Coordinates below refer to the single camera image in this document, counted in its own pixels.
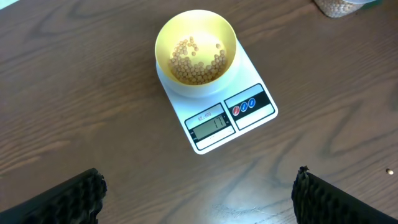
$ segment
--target white kitchen scale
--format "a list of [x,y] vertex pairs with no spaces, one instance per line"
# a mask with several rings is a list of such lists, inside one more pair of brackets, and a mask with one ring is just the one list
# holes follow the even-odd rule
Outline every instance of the white kitchen scale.
[[173,91],[159,65],[156,70],[182,128],[197,154],[207,153],[232,139],[274,119],[278,108],[237,41],[238,72],[220,91],[191,98]]

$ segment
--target dried chickpeas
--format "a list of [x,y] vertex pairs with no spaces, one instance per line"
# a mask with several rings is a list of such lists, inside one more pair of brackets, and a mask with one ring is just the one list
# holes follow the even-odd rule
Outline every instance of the dried chickpeas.
[[[216,44],[216,48],[221,49],[221,44]],[[189,52],[195,57],[198,51],[199,47],[193,37],[179,41],[174,47],[168,64],[171,72],[180,82],[187,85],[202,85],[216,80],[223,74],[226,65],[225,50],[221,49],[220,54],[214,55],[214,60],[208,62],[208,65],[204,62],[192,64],[190,58],[187,57]]]

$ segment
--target scale display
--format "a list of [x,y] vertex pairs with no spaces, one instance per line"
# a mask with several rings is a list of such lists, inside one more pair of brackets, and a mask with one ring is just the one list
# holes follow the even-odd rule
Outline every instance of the scale display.
[[207,121],[206,123],[203,123],[202,125],[194,128],[193,132],[195,133],[198,140],[201,140],[203,139],[203,137],[222,129],[225,126],[226,124],[224,118],[221,115],[219,115]]
[[204,150],[235,133],[221,103],[188,118],[185,125],[198,150]]

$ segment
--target dark brown tabletop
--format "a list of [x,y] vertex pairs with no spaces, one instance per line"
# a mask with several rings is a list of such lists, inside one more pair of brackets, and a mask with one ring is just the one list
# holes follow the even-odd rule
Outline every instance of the dark brown tabletop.
[[[155,71],[174,15],[234,27],[276,119],[195,154]],[[398,218],[398,1],[21,0],[0,10],[0,211],[97,168],[99,223],[295,223],[310,171]]]

